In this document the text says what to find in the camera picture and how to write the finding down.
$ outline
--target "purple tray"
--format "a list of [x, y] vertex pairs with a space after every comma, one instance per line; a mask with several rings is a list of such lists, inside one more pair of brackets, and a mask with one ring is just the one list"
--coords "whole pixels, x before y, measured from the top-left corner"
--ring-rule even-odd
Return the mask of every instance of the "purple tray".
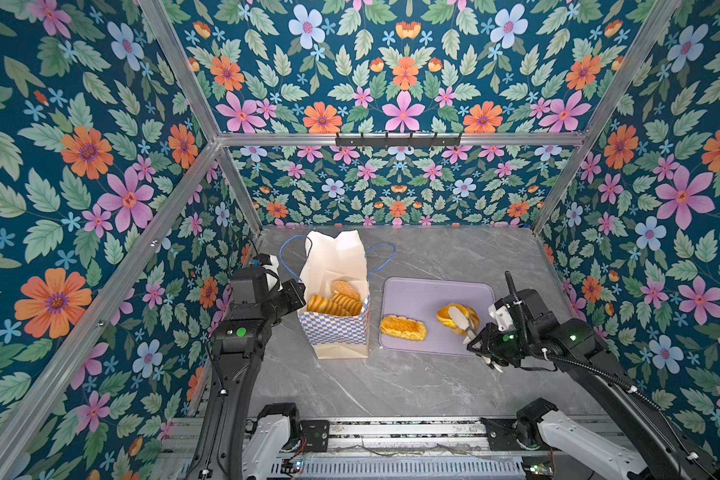
[[464, 337], [438, 321], [438, 310], [450, 303], [469, 306], [480, 317], [480, 329], [492, 321], [488, 308], [494, 303], [494, 290], [485, 283], [451, 282], [392, 276], [384, 282], [382, 318], [387, 315], [404, 316], [423, 322], [427, 338], [412, 342], [379, 332], [382, 347], [407, 352], [438, 353], [441, 355], [474, 356], [463, 344]]

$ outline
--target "tray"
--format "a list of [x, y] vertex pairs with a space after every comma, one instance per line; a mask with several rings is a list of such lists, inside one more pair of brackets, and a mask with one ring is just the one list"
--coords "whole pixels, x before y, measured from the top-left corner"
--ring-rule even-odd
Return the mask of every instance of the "tray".
[[378, 341], [382, 347], [390, 350], [474, 356], [462, 343], [463, 336], [438, 321], [438, 310], [450, 303], [470, 306], [480, 317], [480, 327], [476, 329], [480, 332], [486, 322], [492, 320], [488, 308], [494, 302], [494, 290], [485, 283], [392, 276], [384, 282], [382, 318], [398, 315], [423, 322], [427, 327], [427, 338], [422, 342], [412, 342], [379, 332]]

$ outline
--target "gray countertop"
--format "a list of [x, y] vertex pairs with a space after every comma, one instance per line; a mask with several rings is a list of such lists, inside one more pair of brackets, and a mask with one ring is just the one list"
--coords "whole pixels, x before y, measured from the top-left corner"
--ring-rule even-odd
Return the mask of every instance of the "gray countertop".
[[[291, 236], [313, 228], [267, 228], [261, 252], [277, 254]], [[341, 227], [319, 227], [335, 236]], [[378, 344], [384, 281], [390, 276], [460, 280], [489, 284], [497, 298], [508, 294], [504, 272], [518, 289], [538, 290], [558, 319], [570, 308], [529, 229], [497, 227], [358, 228], [366, 248], [379, 242], [396, 245], [397, 255], [369, 277], [371, 288], [370, 357], [318, 360], [293, 313], [273, 329], [272, 339], [251, 401], [256, 415], [273, 402], [295, 402], [302, 416], [475, 416], [513, 415], [543, 397], [569, 414], [602, 413], [584, 389], [561, 372], [489, 369], [479, 358], [386, 350]], [[294, 240], [283, 260], [299, 272], [303, 244]], [[372, 270], [385, 260], [384, 249], [368, 256]], [[284, 279], [290, 275], [281, 268]]]

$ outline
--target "yellow bread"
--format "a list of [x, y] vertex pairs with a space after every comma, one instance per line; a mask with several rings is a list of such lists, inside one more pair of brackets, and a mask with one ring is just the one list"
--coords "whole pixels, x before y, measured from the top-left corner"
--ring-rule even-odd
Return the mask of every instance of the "yellow bread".
[[422, 322], [404, 316], [387, 315], [382, 320], [382, 333], [404, 340], [421, 342], [427, 338], [427, 327]]
[[324, 296], [314, 295], [307, 304], [308, 312], [325, 313], [327, 315], [351, 316], [344, 308], [336, 302], [331, 302]]
[[362, 310], [362, 303], [357, 302], [355, 299], [349, 298], [344, 293], [336, 293], [333, 296], [333, 301], [337, 303], [341, 308], [349, 312], [350, 315], [360, 315]]
[[437, 315], [438, 321], [452, 331], [458, 333], [459, 335], [464, 336], [467, 334], [465, 331], [456, 326], [456, 323], [452, 321], [451, 316], [448, 314], [448, 309], [450, 309], [452, 306], [458, 308], [459, 311], [461, 311], [464, 316], [467, 317], [467, 319], [472, 324], [472, 328], [474, 328], [474, 331], [477, 332], [478, 328], [480, 327], [480, 318], [478, 317], [478, 314], [468, 306], [451, 303], [450, 305], [447, 305], [440, 309]]
[[344, 280], [334, 280], [331, 282], [331, 292], [334, 295], [341, 293], [349, 298], [360, 301], [360, 293], [355, 290], [355, 287], [345, 282]]

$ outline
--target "wall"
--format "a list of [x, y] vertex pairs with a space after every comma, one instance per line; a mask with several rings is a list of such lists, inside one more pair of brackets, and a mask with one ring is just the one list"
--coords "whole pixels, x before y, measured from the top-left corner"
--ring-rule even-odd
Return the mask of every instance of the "wall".
[[634, 112], [613, 116], [544, 238], [578, 316], [720, 459], [720, 2], [689, 10], [653, 48], [627, 93]]
[[[0, 426], [203, 146], [162, 57], [132, 2], [0, 2]], [[245, 234], [215, 165], [14, 477], [148, 477]]]

